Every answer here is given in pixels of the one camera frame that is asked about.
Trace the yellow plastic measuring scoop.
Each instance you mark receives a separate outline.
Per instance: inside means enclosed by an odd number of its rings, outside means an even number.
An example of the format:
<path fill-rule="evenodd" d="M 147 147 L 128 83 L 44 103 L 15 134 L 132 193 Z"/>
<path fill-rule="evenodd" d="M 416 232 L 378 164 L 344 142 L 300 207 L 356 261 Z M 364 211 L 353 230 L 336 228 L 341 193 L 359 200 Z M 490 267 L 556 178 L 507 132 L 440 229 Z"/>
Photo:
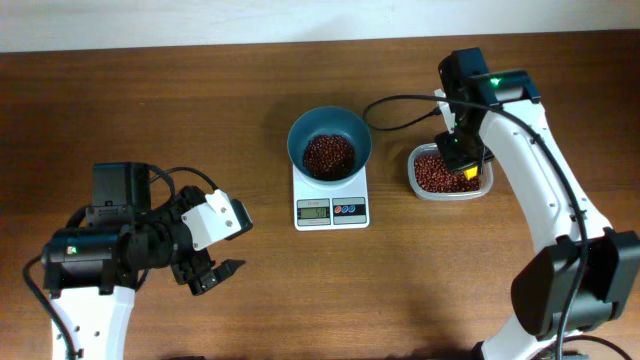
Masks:
<path fill-rule="evenodd" d="M 464 171 L 467 180 L 471 180 L 478 175 L 478 167 L 472 167 Z"/>

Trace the clear plastic food container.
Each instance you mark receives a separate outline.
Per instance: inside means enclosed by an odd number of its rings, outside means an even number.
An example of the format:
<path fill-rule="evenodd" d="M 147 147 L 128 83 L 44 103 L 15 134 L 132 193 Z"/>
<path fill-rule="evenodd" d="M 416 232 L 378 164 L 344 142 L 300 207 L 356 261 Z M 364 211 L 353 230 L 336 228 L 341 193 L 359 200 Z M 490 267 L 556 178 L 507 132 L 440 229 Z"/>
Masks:
<path fill-rule="evenodd" d="M 409 183 L 415 195 L 431 201 L 465 201 L 486 195 L 494 182 L 492 165 L 471 179 L 446 170 L 435 143 L 420 145 L 407 161 Z"/>

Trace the white digital kitchen scale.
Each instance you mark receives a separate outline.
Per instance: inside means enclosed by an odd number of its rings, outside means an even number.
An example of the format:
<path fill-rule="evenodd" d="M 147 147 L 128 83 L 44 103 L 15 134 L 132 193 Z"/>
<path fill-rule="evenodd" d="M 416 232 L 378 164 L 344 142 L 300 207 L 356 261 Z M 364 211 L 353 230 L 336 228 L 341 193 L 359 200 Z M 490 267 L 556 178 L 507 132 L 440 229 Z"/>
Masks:
<path fill-rule="evenodd" d="M 337 182 L 293 170 L 293 218 L 298 231 L 362 229 L 370 224 L 366 169 Z"/>

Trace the red adzuki beans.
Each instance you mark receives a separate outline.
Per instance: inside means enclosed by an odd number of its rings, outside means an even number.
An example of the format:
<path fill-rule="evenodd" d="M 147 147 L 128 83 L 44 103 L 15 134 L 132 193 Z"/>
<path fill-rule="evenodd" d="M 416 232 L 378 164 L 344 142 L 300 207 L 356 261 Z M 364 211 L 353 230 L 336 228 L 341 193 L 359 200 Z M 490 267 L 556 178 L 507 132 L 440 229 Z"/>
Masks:
<path fill-rule="evenodd" d="M 355 148 L 340 135 L 319 135 L 305 149 L 303 165 L 316 179 L 334 181 L 345 178 L 355 166 Z M 421 155 L 414 160 L 414 173 L 420 188 L 433 193 L 469 192 L 480 189 L 478 176 L 467 178 L 447 170 L 439 156 Z"/>

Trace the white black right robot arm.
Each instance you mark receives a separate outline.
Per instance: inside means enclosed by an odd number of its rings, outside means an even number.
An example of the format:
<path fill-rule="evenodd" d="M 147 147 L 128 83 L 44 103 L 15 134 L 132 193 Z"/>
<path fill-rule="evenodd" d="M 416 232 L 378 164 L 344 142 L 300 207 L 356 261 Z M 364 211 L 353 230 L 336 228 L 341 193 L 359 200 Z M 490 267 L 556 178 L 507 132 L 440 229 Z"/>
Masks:
<path fill-rule="evenodd" d="M 513 315 L 478 343 L 476 359 L 559 359 L 564 343 L 618 319 L 639 273 L 639 237 L 618 232 L 573 175 L 524 70 L 492 73 L 478 48 L 438 71 L 447 129 L 436 136 L 449 171 L 500 163 L 525 215 L 534 258 L 511 285 Z"/>

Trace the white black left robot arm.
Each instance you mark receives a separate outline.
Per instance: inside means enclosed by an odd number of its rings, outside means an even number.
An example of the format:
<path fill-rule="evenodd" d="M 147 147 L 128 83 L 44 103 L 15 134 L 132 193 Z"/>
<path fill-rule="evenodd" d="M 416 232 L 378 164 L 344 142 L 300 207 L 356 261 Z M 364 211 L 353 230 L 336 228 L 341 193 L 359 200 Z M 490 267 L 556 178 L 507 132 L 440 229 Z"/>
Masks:
<path fill-rule="evenodd" d="M 168 268 L 199 296 L 230 278 L 207 249 L 253 227 L 245 206 L 217 185 L 177 189 L 170 170 L 139 162 L 93 167 L 92 201 L 44 246 L 43 285 L 32 290 L 52 323 L 55 359 L 120 359 L 137 292 Z"/>

